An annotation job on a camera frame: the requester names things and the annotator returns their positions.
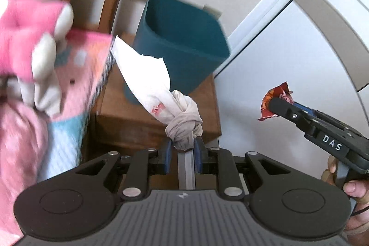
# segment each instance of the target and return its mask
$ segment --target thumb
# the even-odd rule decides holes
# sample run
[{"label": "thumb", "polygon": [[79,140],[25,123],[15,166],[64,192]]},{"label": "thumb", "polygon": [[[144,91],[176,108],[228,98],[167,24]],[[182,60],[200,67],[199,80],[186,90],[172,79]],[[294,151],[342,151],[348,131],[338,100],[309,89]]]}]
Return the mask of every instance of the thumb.
[{"label": "thumb", "polygon": [[366,204],[369,202],[369,181],[367,180],[352,180],[344,184],[344,192],[351,196],[357,197],[358,202]]}]

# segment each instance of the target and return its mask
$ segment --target finger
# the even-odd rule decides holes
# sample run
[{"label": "finger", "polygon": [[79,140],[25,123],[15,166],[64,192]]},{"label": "finger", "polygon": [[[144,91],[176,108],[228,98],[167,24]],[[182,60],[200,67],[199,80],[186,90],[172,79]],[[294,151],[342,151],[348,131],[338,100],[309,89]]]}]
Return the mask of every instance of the finger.
[{"label": "finger", "polygon": [[332,157],[331,161],[328,160],[328,168],[330,173],[335,173],[337,170],[337,159],[335,157]]},{"label": "finger", "polygon": [[347,195],[358,198],[359,203],[368,203],[369,201],[369,181],[352,180],[344,184],[344,191]]},{"label": "finger", "polygon": [[330,155],[328,158],[328,169],[331,167],[332,162],[334,161],[335,157],[333,155]]},{"label": "finger", "polygon": [[329,183],[330,185],[335,185],[333,175],[330,174],[325,182]]},{"label": "finger", "polygon": [[326,183],[329,183],[330,185],[335,185],[333,175],[329,172],[328,169],[324,170],[320,179],[322,181],[325,181]]},{"label": "finger", "polygon": [[322,176],[320,177],[320,180],[322,180],[322,181],[327,181],[327,179],[328,179],[329,175],[331,175],[331,173],[329,172],[329,170],[328,170],[328,169],[325,169],[325,170],[323,171]]}]

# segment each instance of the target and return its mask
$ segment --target candy wrapper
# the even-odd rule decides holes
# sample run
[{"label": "candy wrapper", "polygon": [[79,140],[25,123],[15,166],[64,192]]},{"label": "candy wrapper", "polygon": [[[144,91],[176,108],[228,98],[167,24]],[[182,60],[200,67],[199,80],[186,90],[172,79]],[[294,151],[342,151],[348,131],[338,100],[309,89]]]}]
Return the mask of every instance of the candy wrapper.
[{"label": "candy wrapper", "polygon": [[292,91],[288,89],[287,82],[284,82],[280,86],[277,86],[273,89],[270,89],[269,92],[264,96],[263,102],[261,103],[261,118],[258,119],[259,121],[264,121],[265,119],[277,117],[277,114],[272,113],[269,111],[269,101],[274,97],[279,97],[284,99],[289,103],[293,103],[293,99],[291,96]]}]

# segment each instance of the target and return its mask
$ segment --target black circular pad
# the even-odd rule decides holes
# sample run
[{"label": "black circular pad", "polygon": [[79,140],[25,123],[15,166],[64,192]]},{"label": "black circular pad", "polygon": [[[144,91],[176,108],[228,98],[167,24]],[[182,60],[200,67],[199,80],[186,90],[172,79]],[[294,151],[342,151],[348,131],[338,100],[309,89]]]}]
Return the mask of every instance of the black circular pad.
[{"label": "black circular pad", "polygon": [[337,187],[297,171],[263,181],[252,194],[250,208],[266,228],[314,240],[340,234],[346,226],[351,206]]},{"label": "black circular pad", "polygon": [[282,202],[296,213],[314,213],[320,210],[325,200],[318,192],[308,189],[294,189],[284,193]]},{"label": "black circular pad", "polygon": [[23,232],[47,241],[78,239],[114,215],[114,195],[96,176],[63,173],[26,189],[14,204]]},{"label": "black circular pad", "polygon": [[53,214],[68,214],[83,203],[82,194],[73,190],[56,190],[45,194],[40,201],[41,207]]}]

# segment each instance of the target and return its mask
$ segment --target plush toy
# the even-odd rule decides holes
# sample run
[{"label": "plush toy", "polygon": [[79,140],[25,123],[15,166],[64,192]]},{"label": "plush toy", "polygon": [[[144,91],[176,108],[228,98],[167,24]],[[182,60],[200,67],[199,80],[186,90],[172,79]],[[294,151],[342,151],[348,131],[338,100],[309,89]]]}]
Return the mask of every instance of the plush toy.
[{"label": "plush toy", "polygon": [[[0,0],[0,77],[16,76],[23,101],[48,115],[60,111],[54,63],[73,24],[73,9],[62,1]],[[39,103],[35,102],[35,91]]]}]

